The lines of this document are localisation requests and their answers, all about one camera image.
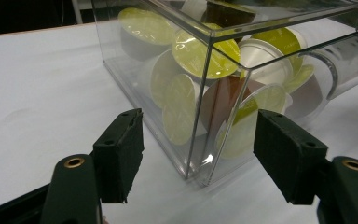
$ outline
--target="dark background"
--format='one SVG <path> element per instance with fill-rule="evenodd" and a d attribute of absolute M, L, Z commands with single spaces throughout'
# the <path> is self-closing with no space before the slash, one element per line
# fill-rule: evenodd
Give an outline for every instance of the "dark background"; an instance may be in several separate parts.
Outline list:
<path fill-rule="evenodd" d="M 81 11 L 94 21 L 92 10 Z M 71 0 L 0 0 L 0 34 L 76 24 Z"/>

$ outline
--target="white tablecloth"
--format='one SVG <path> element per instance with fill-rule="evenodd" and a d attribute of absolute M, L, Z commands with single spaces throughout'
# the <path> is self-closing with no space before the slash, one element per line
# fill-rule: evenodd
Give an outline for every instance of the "white tablecloth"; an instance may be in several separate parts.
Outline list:
<path fill-rule="evenodd" d="M 0 35 L 0 204 L 47 184 L 60 159 L 90 153 L 131 108 L 103 67 L 95 24 Z M 144 131 L 129 203 L 103 206 L 110 223 L 318 223 L 318 200 L 287 204 L 257 160 L 200 189 Z M 358 86 L 330 102 L 311 132 L 330 147 L 328 159 L 358 159 Z"/>

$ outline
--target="transparent acrylic container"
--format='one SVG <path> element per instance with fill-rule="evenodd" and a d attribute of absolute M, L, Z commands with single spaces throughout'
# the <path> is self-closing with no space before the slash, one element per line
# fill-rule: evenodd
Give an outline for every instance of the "transparent acrylic container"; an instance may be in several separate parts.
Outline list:
<path fill-rule="evenodd" d="M 358 84 L 358 1 L 93 0 L 103 60 L 184 178 L 251 160 L 257 109 L 303 127 Z"/>

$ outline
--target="yellow capsule lid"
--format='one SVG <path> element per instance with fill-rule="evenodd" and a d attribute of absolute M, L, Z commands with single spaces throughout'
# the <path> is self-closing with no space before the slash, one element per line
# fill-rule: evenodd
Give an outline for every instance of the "yellow capsule lid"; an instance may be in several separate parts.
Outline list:
<path fill-rule="evenodd" d="M 183 145 L 193 133 L 196 112 L 196 91 L 188 75 L 177 75 L 167 86 L 162 108 L 162 122 L 167 138 Z"/>
<path fill-rule="evenodd" d="M 173 27 L 159 14 L 128 7 L 118 13 L 118 20 L 125 31 L 136 38 L 154 45 L 170 45 Z"/>
<path fill-rule="evenodd" d="M 221 28 L 214 23 L 206 23 L 205 25 L 211 29 Z M 235 40 L 231 39 L 218 42 L 213 46 L 224 52 L 234 62 L 240 61 L 240 49 Z M 177 32 L 172 41 L 172 54 L 173 58 L 188 73 L 195 77 L 202 77 L 207 56 L 207 46 L 196 37 L 184 30 Z M 231 75 L 238 68 L 234 62 L 213 49 L 208 66 L 207 78 L 214 79 Z"/>

